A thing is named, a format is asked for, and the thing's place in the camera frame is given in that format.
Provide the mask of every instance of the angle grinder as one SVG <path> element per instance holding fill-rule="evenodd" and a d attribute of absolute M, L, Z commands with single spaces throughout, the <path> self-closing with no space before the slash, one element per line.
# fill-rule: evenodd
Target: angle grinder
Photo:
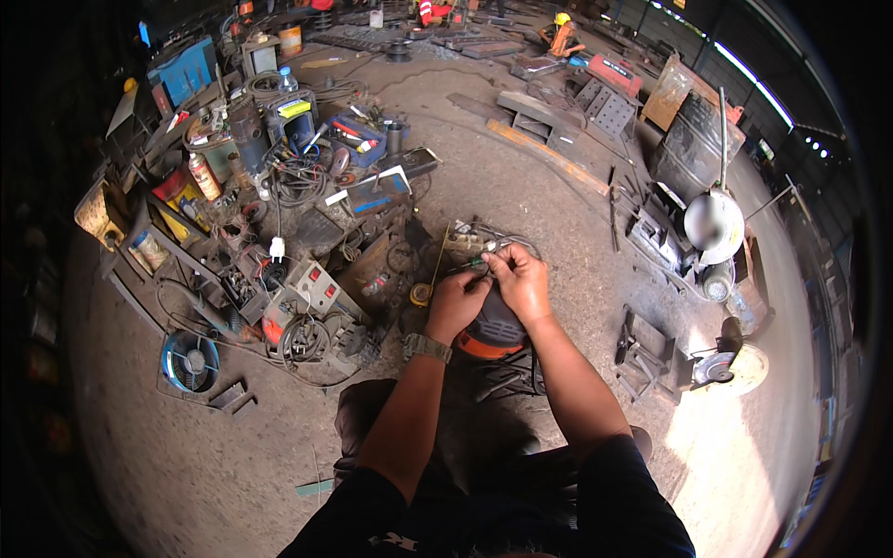
<path fill-rule="evenodd" d="M 456 340 L 456 346 L 467 354 L 488 361 L 515 354 L 526 343 L 527 330 L 503 300 L 497 282 L 493 283 L 478 315 Z"/>

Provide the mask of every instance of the hand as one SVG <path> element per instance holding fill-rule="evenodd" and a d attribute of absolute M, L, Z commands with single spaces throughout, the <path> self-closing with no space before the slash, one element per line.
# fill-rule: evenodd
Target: hand
<path fill-rule="evenodd" d="M 438 285 L 425 326 L 427 337 L 450 346 L 465 326 L 472 323 L 493 285 L 493 279 L 485 277 L 466 293 L 465 287 L 479 276 L 474 271 L 465 271 L 447 277 Z"/>
<path fill-rule="evenodd" d="M 512 242 L 495 254 L 481 256 L 499 281 L 503 300 L 528 328 L 534 321 L 552 314 L 549 306 L 546 263 L 530 255 L 524 246 Z M 508 263 L 514 261 L 514 269 Z"/>

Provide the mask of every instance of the wristwatch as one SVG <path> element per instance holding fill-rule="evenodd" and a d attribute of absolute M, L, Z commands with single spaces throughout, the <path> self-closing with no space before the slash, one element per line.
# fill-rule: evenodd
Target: wristwatch
<path fill-rule="evenodd" d="M 453 358 L 453 349 L 443 343 L 418 333 L 410 333 L 403 342 L 404 360 L 408 361 L 415 353 L 433 356 L 446 364 L 449 364 L 449 360 Z"/>

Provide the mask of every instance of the white electrical plug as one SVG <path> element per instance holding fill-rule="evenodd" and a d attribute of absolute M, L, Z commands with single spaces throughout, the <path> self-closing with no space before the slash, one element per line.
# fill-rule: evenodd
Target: white electrical plug
<path fill-rule="evenodd" d="M 285 255 L 285 239 L 282 237 L 273 237 L 270 243 L 270 257 L 276 263 L 282 263 L 282 257 Z"/>

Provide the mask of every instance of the forearm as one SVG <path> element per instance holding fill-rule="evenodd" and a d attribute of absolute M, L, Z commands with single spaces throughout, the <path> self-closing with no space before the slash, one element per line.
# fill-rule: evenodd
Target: forearm
<path fill-rule="evenodd" d="M 553 315 L 524 324 L 537 349 L 555 421 L 577 459 L 615 434 L 632 435 L 623 410 L 595 367 Z"/>
<path fill-rule="evenodd" d="M 410 359 L 357 460 L 358 467 L 369 467 L 391 481 L 408 504 L 434 449 L 444 367 L 423 354 Z"/>

